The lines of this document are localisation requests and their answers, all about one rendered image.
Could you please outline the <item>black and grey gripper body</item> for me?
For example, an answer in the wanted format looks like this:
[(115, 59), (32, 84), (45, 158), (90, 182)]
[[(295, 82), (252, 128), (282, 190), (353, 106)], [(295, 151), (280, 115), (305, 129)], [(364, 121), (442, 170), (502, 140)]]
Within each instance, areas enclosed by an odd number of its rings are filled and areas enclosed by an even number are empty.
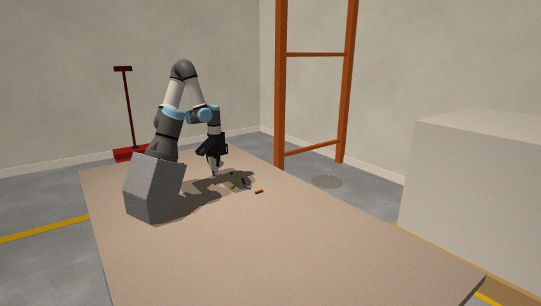
[[(210, 150), (207, 152), (209, 157), (216, 157), (216, 152), (219, 153), (220, 156), (228, 154), (228, 144), (225, 143), (225, 132), (222, 132), (218, 135), (210, 135), (207, 133), (208, 137), (215, 137), (217, 139), (217, 142), (210, 148)], [(227, 148), (227, 151), (226, 151)]]

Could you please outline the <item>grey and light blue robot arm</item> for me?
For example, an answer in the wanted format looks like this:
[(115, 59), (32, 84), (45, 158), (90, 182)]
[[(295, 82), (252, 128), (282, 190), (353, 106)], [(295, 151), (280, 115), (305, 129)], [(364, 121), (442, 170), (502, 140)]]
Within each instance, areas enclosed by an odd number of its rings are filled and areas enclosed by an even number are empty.
[[(144, 154), (177, 163), (177, 142), (185, 116), (187, 124), (207, 123), (208, 134), (218, 135), (221, 133), (220, 109), (218, 105), (205, 103), (198, 83), (198, 75), (189, 60), (177, 61), (171, 68), (169, 80), (164, 102), (159, 106), (153, 120), (156, 128), (155, 137)], [(188, 110), (186, 113), (178, 109), (185, 86), (193, 105), (193, 110)], [(216, 142), (215, 137), (208, 137), (195, 153), (204, 156)]]

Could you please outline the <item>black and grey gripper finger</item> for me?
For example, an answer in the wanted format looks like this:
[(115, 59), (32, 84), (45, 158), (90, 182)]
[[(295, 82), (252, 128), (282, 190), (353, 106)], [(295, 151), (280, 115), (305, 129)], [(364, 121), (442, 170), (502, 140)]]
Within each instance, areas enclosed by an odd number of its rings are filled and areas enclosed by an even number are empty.
[(215, 157), (215, 159), (213, 160), (213, 163), (214, 163), (214, 174), (215, 174), (215, 176), (217, 176), (219, 168), (222, 167), (223, 164), (224, 164), (224, 162), (223, 162), (223, 161), (220, 161), (220, 159), (221, 159), (221, 158), (220, 158), (219, 153), (216, 152), (216, 157)]
[(212, 156), (209, 157), (209, 155), (208, 155), (207, 153), (206, 153), (206, 158), (207, 158), (207, 162), (208, 162), (208, 164), (209, 164), (209, 166), (210, 166), (211, 172), (212, 172), (212, 174), (214, 174), (214, 163), (213, 163), (213, 160), (214, 160), (215, 158), (213, 158)]

